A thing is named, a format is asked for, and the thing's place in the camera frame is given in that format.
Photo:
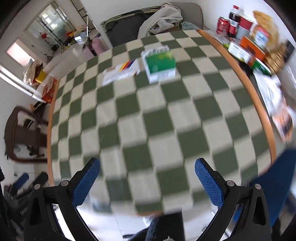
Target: plastic bag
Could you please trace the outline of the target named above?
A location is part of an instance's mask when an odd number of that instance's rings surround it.
[[[282,93],[278,82],[271,77],[254,71],[254,76],[267,109],[268,115],[272,116],[277,112],[282,99]]]
[[[251,36],[255,36],[258,26],[263,27],[270,34],[269,41],[266,46],[266,49],[270,52],[278,45],[279,42],[278,27],[273,22],[272,17],[265,13],[254,10],[253,15],[258,24],[253,29]]]
[[[197,27],[196,25],[194,25],[193,23],[190,23],[190,22],[183,22],[183,23],[181,23],[181,25],[182,25],[182,31],[200,29],[199,27]]]

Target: brown chair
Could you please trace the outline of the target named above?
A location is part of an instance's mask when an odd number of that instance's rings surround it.
[[[18,125],[18,113],[23,112],[35,119],[34,130],[28,130],[26,127]],[[26,146],[33,146],[37,149],[39,147],[46,147],[47,137],[46,135],[40,133],[40,128],[37,126],[39,124],[48,125],[48,122],[43,120],[38,115],[33,114],[29,110],[17,106],[13,109],[11,115],[9,116],[5,131],[4,131],[4,141],[7,150],[7,156],[14,161],[23,163],[38,163],[47,162],[46,158],[18,158],[14,153],[14,148],[16,145],[23,144]]]

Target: screw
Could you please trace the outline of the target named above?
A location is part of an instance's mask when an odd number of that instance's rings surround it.
[[[61,185],[63,187],[67,186],[68,184],[69,184],[69,181],[67,181],[67,180],[64,180],[64,181],[61,182]]]
[[[261,189],[261,185],[260,184],[255,184],[255,188],[260,190]]]
[[[235,185],[234,181],[231,181],[231,180],[227,181],[226,183],[230,187],[233,187]]]
[[[38,190],[40,187],[41,187],[40,184],[36,184],[36,185],[34,186],[34,189],[35,189],[35,190]]]

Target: food package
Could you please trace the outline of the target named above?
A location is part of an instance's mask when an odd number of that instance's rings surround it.
[[[240,41],[240,46],[251,52],[255,58],[263,61],[266,56],[266,51],[263,51],[257,44],[253,42],[253,38],[251,36],[243,36],[242,40]],[[250,60],[249,65],[252,66],[255,62],[255,59]]]
[[[228,52],[246,64],[248,64],[250,59],[253,57],[253,55],[248,50],[244,49],[235,42],[230,42]]]
[[[274,122],[281,139],[283,141],[290,140],[293,132],[293,121],[284,97],[278,106],[277,112],[272,116],[272,121]]]
[[[262,27],[266,32],[269,33],[269,41],[266,45],[266,49],[268,51],[273,50],[278,45],[278,42],[279,42],[278,27],[273,22],[272,17],[265,13],[254,10],[253,15],[257,21],[257,25],[253,29],[251,36],[255,37],[258,28]]]
[[[255,58],[255,63],[253,64],[253,71],[257,71],[259,73],[262,73],[263,75],[271,76],[270,69],[258,58]]]

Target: green and white checkered tablecloth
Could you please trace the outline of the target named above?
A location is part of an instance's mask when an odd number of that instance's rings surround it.
[[[104,69],[168,45],[177,77],[150,85],[142,72],[102,87]],[[158,34],[108,50],[61,79],[52,120],[56,182],[91,157],[90,196],[114,213],[192,208],[207,198],[197,158],[240,185],[270,165],[252,100],[224,57],[196,31]]]

